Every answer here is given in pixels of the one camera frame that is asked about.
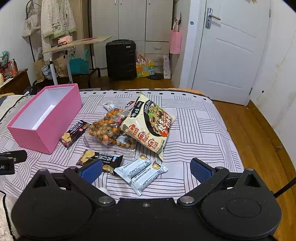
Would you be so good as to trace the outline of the clear bag of mixed nuts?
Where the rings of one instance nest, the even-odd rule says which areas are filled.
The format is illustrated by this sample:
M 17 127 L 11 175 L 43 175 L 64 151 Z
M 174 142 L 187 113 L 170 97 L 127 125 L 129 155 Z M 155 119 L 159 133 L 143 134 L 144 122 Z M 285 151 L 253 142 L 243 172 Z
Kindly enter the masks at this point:
M 107 111 L 105 116 L 94 121 L 84 135 L 84 143 L 87 147 L 91 146 L 118 146 L 126 149 L 135 149 L 137 142 L 132 137 L 124 134 L 121 124 L 134 107 L 135 102 L 130 101 L 122 108 L 115 105 L 111 111 Z

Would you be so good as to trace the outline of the black cracker pack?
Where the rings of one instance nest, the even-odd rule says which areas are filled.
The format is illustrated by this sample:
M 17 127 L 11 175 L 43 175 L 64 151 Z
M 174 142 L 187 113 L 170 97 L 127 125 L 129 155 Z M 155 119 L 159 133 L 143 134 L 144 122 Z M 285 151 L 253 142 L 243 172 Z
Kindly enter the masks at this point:
M 69 149 L 74 142 L 76 142 L 85 133 L 89 126 L 89 123 L 79 120 L 72 128 L 62 135 L 60 142 L 64 147 Z
M 110 154 L 96 152 L 93 150 L 85 150 L 82 156 L 79 158 L 76 165 L 85 166 L 86 164 L 94 160 L 102 161 L 102 169 L 104 172 L 108 172 L 112 175 L 116 175 L 115 168 L 118 168 L 121 166 L 123 156 L 110 155 Z

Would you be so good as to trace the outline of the white snack bar wrapper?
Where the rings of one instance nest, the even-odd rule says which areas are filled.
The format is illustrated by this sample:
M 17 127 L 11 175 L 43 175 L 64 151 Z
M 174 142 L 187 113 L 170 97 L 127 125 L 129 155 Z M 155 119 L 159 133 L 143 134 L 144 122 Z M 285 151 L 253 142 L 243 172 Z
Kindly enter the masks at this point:
M 140 155 L 132 162 L 127 163 L 126 165 L 115 168 L 115 173 L 123 178 L 128 184 L 132 181 L 132 178 L 144 170 L 148 165 L 151 164 L 151 160 L 144 155 Z
M 146 168 L 136 174 L 130 183 L 133 191 L 138 195 L 142 195 L 142 191 L 148 187 L 160 174 L 168 172 L 168 168 L 154 161 Z

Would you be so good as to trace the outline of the striped bed sheet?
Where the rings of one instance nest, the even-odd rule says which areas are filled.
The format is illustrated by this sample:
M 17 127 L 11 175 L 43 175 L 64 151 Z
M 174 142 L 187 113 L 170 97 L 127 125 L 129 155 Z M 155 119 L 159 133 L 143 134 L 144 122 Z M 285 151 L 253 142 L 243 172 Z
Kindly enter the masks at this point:
M 147 98 L 159 105 L 167 113 L 176 117 L 164 148 L 163 165 L 168 172 L 161 174 L 138 196 L 120 177 L 103 172 L 92 185 L 105 188 L 116 202 L 120 198 L 174 198 L 177 200 L 197 187 L 200 182 L 191 174 L 190 162 L 193 158 L 211 167 L 226 167 L 230 172 L 243 172 L 243 164 L 237 149 L 227 131 L 224 121 L 214 103 L 207 97 L 180 91 L 143 91 Z M 68 130 L 79 120 L 92 123 L 106 114 L 103 104 L 113 102 L 123 108 L 136 100 L 139 91 L 81 91 L 82 108 L 70 123 Z M 33 96 L 12 95 L 1 97 L 1 153 L 20 150 L 6 125 Z M 15 165 L 15 174 L 1 176 L 1 191 L 19 197 L 34 174 L 42 168 L 50 173 L 63 172 L 75 166 L 86 149 L 123 155 L 122 164 L 133 161 L 139 155 L 151 161 L 161 160 L 158 155 L 137 143 L 135 150 L 119 146 L 104 146 L 79 138 L 67 149 L 60 142 L 51 155 L 26 150 L 28 157 L 24 163 Z

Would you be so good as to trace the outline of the pink storage box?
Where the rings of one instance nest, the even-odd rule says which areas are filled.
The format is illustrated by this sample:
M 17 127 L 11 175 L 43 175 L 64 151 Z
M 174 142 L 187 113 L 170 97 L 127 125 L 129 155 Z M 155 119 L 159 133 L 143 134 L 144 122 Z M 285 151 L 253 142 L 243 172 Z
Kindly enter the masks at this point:
M 47 86 L 6 127 L 20 147 L 51 154 L 81 106 L 77 84 Z

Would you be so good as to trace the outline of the small white snack packet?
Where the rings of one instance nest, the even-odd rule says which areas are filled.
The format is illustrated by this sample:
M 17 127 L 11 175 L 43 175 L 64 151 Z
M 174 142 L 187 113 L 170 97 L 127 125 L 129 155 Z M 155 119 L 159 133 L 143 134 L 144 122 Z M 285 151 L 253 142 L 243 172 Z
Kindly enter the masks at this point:
M 113 102 L 107 102 L 105 104 L 103 104 L 103 107 L 107 110 L 107 111 L 111 111 L 115 108 L 115 105 L 113 104 Z

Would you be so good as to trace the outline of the wooden nightstand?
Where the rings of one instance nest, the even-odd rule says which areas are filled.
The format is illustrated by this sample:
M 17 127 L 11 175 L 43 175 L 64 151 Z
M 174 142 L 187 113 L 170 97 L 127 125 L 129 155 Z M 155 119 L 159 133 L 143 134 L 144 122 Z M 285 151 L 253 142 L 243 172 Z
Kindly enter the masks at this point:
M 26 88 L 31 87 L 27 69 L 19 71 L 12 79 L 6 80 L 1 84 L 1 94 L 13 93 L 22 95 Z

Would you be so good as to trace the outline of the instant noodle packet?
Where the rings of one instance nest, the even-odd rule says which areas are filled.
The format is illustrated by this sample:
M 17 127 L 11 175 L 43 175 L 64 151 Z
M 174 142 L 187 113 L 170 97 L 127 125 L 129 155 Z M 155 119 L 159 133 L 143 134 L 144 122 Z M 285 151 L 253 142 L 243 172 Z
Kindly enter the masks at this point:
M 162 160 L 171 125 L 176 117 L 147 98 L 142 92 L 121 123 L 121 130 L 155 152 Z

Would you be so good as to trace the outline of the colourful gift bag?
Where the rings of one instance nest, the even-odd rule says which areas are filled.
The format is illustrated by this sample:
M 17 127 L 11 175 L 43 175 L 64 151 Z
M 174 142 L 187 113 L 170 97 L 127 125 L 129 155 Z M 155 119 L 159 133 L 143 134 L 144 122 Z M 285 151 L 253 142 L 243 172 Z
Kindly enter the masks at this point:
M 138 55 L 136 60 L 137 78 L 149 77 L 155 74 L 154 61 Z

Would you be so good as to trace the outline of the wooden folding table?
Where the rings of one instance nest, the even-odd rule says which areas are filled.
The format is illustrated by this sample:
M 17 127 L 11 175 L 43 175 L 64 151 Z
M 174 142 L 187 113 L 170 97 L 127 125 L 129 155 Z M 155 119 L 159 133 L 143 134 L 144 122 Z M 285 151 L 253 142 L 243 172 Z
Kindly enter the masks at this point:
M 57 81 L 56 73 L 55 73 L 55 70 L 54 70 L 55 68 L 54 68 L 53 57 L 52 57 L 53 53 L 64 52 L 68 77 L 69 77 L 70 83 L 73 83 L 72 74 L 71 74 L 71 70 L 70 70 L 68 52 L 70 50 L 73 50 L 76 46 L 98 44 L 98 43 L 101 43 L 101 42 L 105 42 L 106 40 L 109 40 L 111 37 L 112 36 L 100 36 L 100 37 L 89 38 L 89 39 L 74 40 L 74 41 L 72 41 L 70 43 L 67 43 L 65 45 L 55 46 L 55 47 L 50 48 L 47 51 L 43 51 L 43 54 L 49 54 L 50 55 L 49 56 L 49 58 L 50 58 L 50 69 L 51 69 L 54 85 L 58 85 L 58 81 Z

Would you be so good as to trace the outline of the black suitcase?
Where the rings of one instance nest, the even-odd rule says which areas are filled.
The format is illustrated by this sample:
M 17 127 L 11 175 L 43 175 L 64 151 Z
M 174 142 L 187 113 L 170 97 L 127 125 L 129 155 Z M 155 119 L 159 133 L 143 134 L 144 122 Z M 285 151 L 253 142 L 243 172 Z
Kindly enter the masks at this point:
M 136 49 L 133 40 L 119 39 L 106 44 L 107 74 L 111 81 L 136 78 Z

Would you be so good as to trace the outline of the white canvas tote bag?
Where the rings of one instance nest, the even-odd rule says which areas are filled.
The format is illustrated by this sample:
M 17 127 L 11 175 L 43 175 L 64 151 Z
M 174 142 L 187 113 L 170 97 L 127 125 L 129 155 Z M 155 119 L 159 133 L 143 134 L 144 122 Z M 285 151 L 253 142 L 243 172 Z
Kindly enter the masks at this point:
M 22 37 L 27 38 L 41 29 L 39 16 L 31 15 L 24 21 Z

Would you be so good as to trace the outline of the white door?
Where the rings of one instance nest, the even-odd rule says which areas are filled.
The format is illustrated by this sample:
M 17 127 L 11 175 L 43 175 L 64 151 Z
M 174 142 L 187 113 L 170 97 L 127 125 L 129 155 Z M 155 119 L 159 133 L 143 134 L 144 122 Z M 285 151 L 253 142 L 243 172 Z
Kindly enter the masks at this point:
M 207 8 L 221 21 L 205 27 Z M 270 1 L 206 1 L 193 88 L 214 100 L 244 105 L 262 59 Z

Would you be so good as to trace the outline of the cream knitted cardigan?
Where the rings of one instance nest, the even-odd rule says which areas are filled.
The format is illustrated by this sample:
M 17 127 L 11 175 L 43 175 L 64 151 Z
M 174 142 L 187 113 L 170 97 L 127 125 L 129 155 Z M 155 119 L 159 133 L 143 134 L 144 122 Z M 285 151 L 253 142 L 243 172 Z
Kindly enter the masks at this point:
M 76 32 L 76 24 L 68 0 L 42 1 L 41 6 L 41 41 L 43 60 L 49 64 L 50 54 L 46 53 L 51 48 L 53 39 Z

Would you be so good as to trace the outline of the white wardrobe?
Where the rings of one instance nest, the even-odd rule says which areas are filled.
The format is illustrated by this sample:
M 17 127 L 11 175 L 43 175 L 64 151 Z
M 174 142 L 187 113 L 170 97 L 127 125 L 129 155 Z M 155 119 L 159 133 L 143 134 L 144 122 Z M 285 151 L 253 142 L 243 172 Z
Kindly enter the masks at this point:
M 91 1 L 92 35 L 127 39 L 136 43 L 136 54 L 154 61 L 162 71 L 163 54 L 170 49 L 173 1 Z

